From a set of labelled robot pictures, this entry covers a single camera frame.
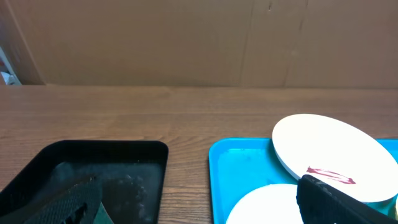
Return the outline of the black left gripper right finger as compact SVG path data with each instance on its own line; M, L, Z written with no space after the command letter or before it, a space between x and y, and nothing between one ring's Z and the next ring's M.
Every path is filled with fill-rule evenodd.
M304 224L397 224L311 175L298 181L296 200Z

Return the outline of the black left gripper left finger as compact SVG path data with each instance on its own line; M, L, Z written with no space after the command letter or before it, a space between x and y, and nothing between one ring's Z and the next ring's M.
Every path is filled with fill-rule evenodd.
M102 186L95 177L67 184L57 193L1 217L9 224L62 224L95 222L101 205Z

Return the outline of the light blue plate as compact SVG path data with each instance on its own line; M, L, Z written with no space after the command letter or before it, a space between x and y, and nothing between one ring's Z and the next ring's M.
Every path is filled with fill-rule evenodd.
M296 195L294 184L259 187L238 201L226 224L303 224Z

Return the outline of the white pink plate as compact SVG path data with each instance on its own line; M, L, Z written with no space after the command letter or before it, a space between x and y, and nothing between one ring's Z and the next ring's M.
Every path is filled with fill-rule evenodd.
M296 179L312 175L360 202L397 195L397 162L374 138L337 119L294 114L272 131L275 153Z

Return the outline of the pink green sponge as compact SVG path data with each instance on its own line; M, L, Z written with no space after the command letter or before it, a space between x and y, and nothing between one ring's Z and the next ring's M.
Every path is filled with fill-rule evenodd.
M93 224L114 224L102 203L99 204L96 216L93 220Z

